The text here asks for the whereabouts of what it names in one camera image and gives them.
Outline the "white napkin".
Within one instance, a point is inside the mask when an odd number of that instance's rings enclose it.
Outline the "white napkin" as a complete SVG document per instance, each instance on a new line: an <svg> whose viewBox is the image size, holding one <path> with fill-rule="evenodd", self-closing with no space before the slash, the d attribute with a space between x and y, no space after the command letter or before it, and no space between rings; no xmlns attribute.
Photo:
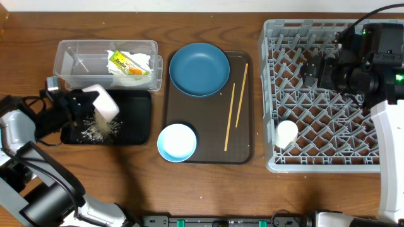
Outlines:
<svg viewBox="0 0 404 227"><path fill-rule="evenodd" d="M120 71L112 62L109 61L109 57L115 51L108 50L108 62L107 69L110 74L112 74L112 84L111 86L123 86L123 87L136 87L149 83L153 77L153 70L149 66L149 60L151 58L150 55L135 53L130 54L126 51L120 51L123 54L127 55L133 61L137 62L141 67L150 70L150 74L146 76L135 76L135 75L127 75Z"/></svg>

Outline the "yellow green snack wrapper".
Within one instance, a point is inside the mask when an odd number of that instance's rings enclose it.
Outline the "yellow green snack wrapper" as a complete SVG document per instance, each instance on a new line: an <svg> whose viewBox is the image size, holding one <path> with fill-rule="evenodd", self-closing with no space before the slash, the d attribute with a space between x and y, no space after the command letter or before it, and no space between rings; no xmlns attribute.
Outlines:
<svg viewBox="0 0 404 227"><path fill-rule="evenodd" d="M133 61L127 55L118 50L113 52L113 54L109 57L109 61L127 75L146 76L150 74L150 70L141 67L137 62Z"/></svg>

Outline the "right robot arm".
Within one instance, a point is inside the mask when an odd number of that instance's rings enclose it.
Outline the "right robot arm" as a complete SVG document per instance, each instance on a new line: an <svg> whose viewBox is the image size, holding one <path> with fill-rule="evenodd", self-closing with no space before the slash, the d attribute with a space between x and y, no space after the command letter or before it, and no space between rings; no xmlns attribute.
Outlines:
<svg viewBox="0 0 404 227"><path fill-rule="evenodd" d="M379 219L319 212L316 226L403 226L403 25L353 25L335 35L338 57L315 55L301 68L305 86L364 97L376 130L381 175Z"/></svg>

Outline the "white cup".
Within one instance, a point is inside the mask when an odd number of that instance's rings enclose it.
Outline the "white cup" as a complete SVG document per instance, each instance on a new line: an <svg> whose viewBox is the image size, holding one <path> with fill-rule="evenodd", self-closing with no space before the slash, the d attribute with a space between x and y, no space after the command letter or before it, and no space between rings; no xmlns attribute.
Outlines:
<svg viewBox="0 0 404 227"><path fill-rule="evenodd" d="M275 145L285 149L290 143L297 140L299 129L291 120L281 121L275 128Z"/></svg>

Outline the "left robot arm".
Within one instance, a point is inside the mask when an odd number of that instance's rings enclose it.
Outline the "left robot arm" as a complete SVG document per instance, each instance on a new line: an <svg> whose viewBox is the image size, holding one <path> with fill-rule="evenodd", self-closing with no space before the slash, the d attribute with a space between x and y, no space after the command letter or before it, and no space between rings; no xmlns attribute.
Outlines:
<svg viewBox="0 0 404 227"><path fill-rule="evenodd" d="M38 146L64 126L77 129L99 91L42 90L1 99L1 206L23 226L141 226L116 203L86 194L81 182Z"/></svg>

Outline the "light blue bowl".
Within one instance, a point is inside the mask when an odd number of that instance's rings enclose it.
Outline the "light blue bowl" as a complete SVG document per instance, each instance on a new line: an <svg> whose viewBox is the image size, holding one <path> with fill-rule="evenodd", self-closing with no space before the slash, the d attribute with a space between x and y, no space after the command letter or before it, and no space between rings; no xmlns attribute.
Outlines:
<svg viewBox="0 0 404 227"><path fill-rule="evenodd" d="M185 124L171 124L158 136L157 149L161 157L179 163L190 158L197 147L195 132Z"/></svg>

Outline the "pink bowl with rice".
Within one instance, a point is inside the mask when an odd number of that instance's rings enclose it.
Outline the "pink bowl with rice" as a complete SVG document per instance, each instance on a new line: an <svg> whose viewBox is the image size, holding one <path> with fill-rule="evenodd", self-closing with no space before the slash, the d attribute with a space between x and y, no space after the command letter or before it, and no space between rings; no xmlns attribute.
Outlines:
<svg viewBox="0 0 404 227"><path fill-rule="evenodd" d="M100 84L95 84L82 89L83 92L97 91L98 97L93 102L95 110L107 121L111 122L119 113L119 107L114 99Z"/></svg>

